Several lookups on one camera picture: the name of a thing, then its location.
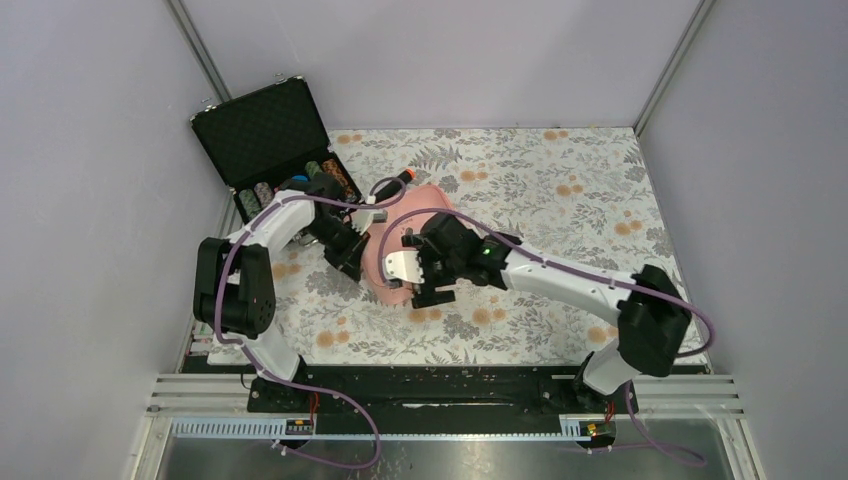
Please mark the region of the pink medicine kit bag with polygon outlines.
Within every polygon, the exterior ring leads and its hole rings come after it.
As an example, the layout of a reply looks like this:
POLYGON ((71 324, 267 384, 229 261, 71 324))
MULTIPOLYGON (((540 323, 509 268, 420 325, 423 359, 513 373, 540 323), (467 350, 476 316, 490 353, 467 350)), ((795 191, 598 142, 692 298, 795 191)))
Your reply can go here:
MULTIPOLYGON (((452 209, 453 205, 446 193, 436 185, 426 184, 412 187, 406 191, 404 197, 397 204, 385 208, 387 212, 385 223, 373 224, 368 230, 370 239, 361 260, 363 278, 376 298, 384 305, 402 305, 412 297, 409 283, 405 283, 403 287, 392 289, 386 287, 379 276, 378 265, 382 255, 378 254, 378 250, 385 230, 397 217, 411 211, 431 207, 452 209)), ((433 213, 420 214, 400 222, 390 232, 385 243, 384 254, 405 250, 401 243, 401 237, 408 232, 417 234, 432 216, 433 213)))

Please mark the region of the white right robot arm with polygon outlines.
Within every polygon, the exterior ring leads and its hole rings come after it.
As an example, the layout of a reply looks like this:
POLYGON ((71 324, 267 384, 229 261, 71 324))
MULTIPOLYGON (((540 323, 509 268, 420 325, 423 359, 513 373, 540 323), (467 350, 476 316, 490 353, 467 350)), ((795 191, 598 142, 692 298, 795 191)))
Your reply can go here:
POLYGON ((543 296, 606 321, 618 329, 617 339, 589 354, 574 380, 575 402, 589 412, 640 375, 670 375, 692 312, 664 270, 644 265, 627 273, 546 257, 517 237, 481 235, 457 213, 429 213, 419 232, 403 235, 400 250, 380 254, 381 275, 392 285, 411 284, 414 307, 454 301, 452 285, 466 280, 543 296))

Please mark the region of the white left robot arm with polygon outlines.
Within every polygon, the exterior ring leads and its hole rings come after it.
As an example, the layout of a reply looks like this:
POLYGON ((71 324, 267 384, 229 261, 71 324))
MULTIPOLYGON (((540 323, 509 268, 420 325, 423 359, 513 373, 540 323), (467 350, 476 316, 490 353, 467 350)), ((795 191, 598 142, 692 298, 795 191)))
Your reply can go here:
POLYGON ((219 343, 234 345, 264 379, 275 381, 272 398, 288 411, 309 401, 310 385, 297 375, 300 355, 273 324, 276 314, 271 257, 307 232, 324 248, 325 260, 353 282, 370 238, 352 221, 341 184, 318 173, 287 180, 271 203, 226 238, 208 237, 198 248, 193 316, 213 329, 219 343))

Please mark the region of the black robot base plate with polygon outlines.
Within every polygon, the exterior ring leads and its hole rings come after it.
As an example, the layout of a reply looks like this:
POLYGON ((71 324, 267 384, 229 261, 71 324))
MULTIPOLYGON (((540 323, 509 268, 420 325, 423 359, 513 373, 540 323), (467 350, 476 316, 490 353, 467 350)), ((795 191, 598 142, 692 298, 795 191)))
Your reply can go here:
POLYGON ((323 435, 558 434, 563 416, 603 421, 636 412, 634 388, 610 396, 575 381, 576 366, 342 366, 299 368, 298 390, 251 383, 250 413, 303 414, 323 435))

